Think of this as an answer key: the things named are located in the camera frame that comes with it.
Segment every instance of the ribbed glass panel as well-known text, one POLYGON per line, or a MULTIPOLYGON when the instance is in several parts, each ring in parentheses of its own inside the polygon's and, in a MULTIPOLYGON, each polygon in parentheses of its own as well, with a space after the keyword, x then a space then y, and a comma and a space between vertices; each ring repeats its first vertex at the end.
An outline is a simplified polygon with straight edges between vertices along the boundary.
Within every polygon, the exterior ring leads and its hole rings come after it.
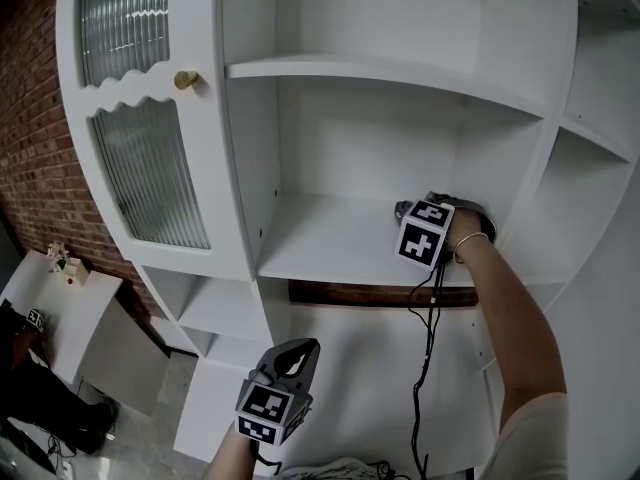
POLYGON ((169 59, 167 0, 78 0, 84 79, 100 85, 169 59))
POLYGON ((91 119, 118 206, 139 240, 209 249, 176 104, 101 110, 91 119))

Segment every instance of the cord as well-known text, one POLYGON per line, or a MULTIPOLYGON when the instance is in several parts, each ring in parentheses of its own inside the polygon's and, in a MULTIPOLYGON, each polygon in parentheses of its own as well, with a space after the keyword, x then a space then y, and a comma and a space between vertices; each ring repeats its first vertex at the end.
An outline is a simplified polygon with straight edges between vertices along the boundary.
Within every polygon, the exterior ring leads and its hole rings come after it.
POLYGON ((282 462, 270 462, 267 459, 265 459, 262 455, 260 455, 260 443, 258 441, 255 440, 251 440, 251 442, 249 443, 249 450, 251 450, 251 455, 253 455, 253 457, 259 461, 262 462, 262 464, 264 464, 265 466, 268 467, 275 467, 276 468, 276 475, 280 473, 280 468, 282 467, 282 462))
POLYGON ((389 464, 388 460, 381 460, 380 462, 371 462, 367 464, 367 466, 376 468, 376 473, 378 474, 379 480, 392 480, 396 478, 406 478, 407 480, 411 480, 406 475, 396 475, 395 470, 391 469, 391 464, 389 464))
POLYGON ((431 272, 431 275, 428 277, 428 279, 426 279, 425 281, 420 283, 418 286, 416 286, 413 290, 411 290, 411 293, 409 294, 409 299, 407 301, 407 309, 409 310, 409 312, 418 316, 418 318, 420 318, 422 323, 427 328, 427 348, 425 351, 425 360, 422 365, 420 378, 413 386, 413 408, 414 408, 415 420, 413 423, 413 432, 411 434, 411 452, 413 454, 413 460, 416 464, 416 467, 418 468, 418 473, 420 474, 421 480, 426 480, 427 478, 427 463, 429 461, 429 454, 427 453, 424 456, 424 460, 422 462, 420 461, 420 458, 418 457, 418 435, 420 433, 420 396, 419 395, 420 395, 420 389, 422 388, 425 378, 427 377, 427 373, 429 371, 429 364, 431 363, 431 353, 433 352, 433 346, 435 344, 435 333, 438 327, 438 322, 440 321, 441 295, 442 295, 442 285, 444 283, 445 265, 444 264, 438 265, 436 267, 435 272, 436 272, 436 280, 434 282, 433 290, 431 292, 431 300, 429 302, 429 315, 427 317, 427 321, 424 320, 422 315, 420 315, 418 312, 414 311, 411 308, 411 302, 413 299, 413 294, 420 287, 422 287, 423 285, 425 285, 431 280, 431 278, 433 277, 433 272, 431 272), (437 316, 434 322, 433 311, 435 306, 437 306, 437 316))
POLYGON ((47 439, 47 446, 49 447, 49 449, 47 450, 47 458, 50 459, 51 456, 55 454, 56 456, 55 470, 57 475, 58 470, 60 469, 60 461, 63 459, 67 459, 67 460, 73 459, 76 455, 78 455, 78 452, 67 445, 67 447, 71 450, 73 455, 64 455, 62 453, 62 446, 60 445, 60 439, 54 436, 48 430, 42 427, 38 427, 38 428, 43 432, 46 432, 47 434, 49 434, 49 437, 47 439))

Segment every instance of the white wall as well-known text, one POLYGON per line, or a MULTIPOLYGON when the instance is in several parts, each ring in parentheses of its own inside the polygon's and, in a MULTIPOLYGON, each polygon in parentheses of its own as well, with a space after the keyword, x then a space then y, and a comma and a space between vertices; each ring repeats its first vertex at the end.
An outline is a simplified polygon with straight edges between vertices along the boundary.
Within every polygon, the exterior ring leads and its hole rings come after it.
POLYGON ((636 169, 601 242, 547 313, 569 388, 571 479, 626 479, 640 465, 639 288, 636 169))

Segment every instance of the hand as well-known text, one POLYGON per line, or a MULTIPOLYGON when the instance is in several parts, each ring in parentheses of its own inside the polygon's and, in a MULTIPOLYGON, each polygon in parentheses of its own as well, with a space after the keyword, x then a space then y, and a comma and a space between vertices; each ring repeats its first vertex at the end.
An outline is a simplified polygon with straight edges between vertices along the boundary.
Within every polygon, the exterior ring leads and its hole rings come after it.
POLYGON ((447 248, 453 252, 460 240, 480 231, 480 216, 473 210, 456 208, 453 214, 449 233, 447 235, 447 248))
POLYGON ((28 341, 29 343, 37 341, 40 338, 40 332, 29 326, 25 327, 20 335, 24 336, 24 340, 28 341))

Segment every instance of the concrete floor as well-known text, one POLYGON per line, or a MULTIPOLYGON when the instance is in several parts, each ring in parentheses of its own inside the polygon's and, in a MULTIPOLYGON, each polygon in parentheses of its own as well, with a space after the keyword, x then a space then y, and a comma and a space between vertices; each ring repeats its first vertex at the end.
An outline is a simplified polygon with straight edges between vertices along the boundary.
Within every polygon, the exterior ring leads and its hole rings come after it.
MULTIPOLYGON (((206 463, 173 450, 196 362, 196 358, 173 353, 153 415, 148 417, 121 406, 113 432, 115 439, 105 443, 100 456, 89 457, 79 452, 68 461, 73 466, 74 480, 202 478, 206 463)), ((32 425, 15 420, 12 423, 46 450, 47 434, 32 425)), ((62 467, 59 476, 64 478, 62 467)))

